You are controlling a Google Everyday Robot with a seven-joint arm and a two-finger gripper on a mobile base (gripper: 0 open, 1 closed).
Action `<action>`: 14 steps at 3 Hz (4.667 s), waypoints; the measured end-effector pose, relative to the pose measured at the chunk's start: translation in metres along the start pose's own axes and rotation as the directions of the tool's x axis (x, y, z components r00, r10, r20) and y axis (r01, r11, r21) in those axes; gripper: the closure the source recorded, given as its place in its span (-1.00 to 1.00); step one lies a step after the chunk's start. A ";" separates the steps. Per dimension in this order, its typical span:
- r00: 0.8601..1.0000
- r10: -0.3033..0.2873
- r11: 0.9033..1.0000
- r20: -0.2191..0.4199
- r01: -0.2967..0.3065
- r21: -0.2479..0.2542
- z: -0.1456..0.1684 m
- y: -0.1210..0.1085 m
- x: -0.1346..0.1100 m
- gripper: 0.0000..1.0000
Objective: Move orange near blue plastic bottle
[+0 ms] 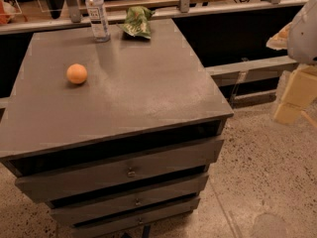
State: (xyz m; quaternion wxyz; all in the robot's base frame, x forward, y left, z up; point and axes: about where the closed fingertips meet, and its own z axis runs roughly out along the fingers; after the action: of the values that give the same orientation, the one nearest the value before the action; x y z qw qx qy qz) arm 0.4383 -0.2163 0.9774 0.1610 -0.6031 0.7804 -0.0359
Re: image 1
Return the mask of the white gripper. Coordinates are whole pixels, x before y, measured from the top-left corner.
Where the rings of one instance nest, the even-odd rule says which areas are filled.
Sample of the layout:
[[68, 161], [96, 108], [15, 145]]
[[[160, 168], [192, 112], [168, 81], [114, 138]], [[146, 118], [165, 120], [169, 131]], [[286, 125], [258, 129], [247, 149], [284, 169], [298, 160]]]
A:
[[285, 25], [270, 37], [266, 46], [272, 50], [286, 50], [288, 56], [300, 64], [293, 72], [285, 71], [276, 90], [276, 106], [272, 120], [292, 124], [317, 98], [317, 0], [309, 0]]

